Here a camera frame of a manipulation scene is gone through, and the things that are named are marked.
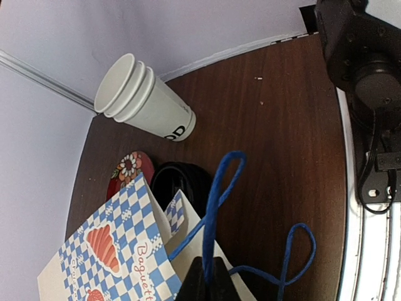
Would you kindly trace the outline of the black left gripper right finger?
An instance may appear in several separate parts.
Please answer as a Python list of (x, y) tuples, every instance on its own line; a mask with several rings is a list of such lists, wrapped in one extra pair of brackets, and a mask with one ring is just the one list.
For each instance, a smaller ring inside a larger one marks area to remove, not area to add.
[(209, 282), (209, 300), (256, 300), (253, 294), (240, 285), (237, 290), (221, 257), (212, 259), (212, 276)]

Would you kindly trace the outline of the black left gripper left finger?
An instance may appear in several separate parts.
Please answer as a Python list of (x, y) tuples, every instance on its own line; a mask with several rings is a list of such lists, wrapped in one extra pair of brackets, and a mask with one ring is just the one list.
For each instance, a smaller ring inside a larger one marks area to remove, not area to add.
[(192, 261), (175, 301), (207, 301), (211, 299), (205, 282), (202, 258), (197, 256)]

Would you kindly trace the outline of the blue checkered paper bag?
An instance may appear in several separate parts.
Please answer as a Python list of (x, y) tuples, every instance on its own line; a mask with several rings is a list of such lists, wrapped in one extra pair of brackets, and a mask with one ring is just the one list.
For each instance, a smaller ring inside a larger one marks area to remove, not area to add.
[(143, 176), (101, 205), (60, 247), (38, 276), (41, 300), (175, 300), (195, 257), (202, 258), (206, 285), (212, 276), (212, 259), (221, 257), (237, 290), (247, 287), (240, 272), (253, 273), (277, 286), (282, 300), (294, 234), (309, 232), (295, 224), (286, 239), (279, 277), (246, 265), (230, 266), (215, 241), (217, 212), (230, 195), (246, 165), (241, 151), (226, 154), (217, 168), (206, 204), (190, 231), (168, 252), (166, 242), (178, 237), (192, 207), (177, 192), (167, 209), (156, 202)]

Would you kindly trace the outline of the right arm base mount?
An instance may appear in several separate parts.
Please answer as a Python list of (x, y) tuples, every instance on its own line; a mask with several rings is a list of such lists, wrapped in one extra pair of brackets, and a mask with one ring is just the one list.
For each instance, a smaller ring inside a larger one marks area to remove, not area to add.
[(400, 109), (372, 110), (346, 94), (356, 159), (356, 194), (363, 209), (383, 215), (400, 202)]

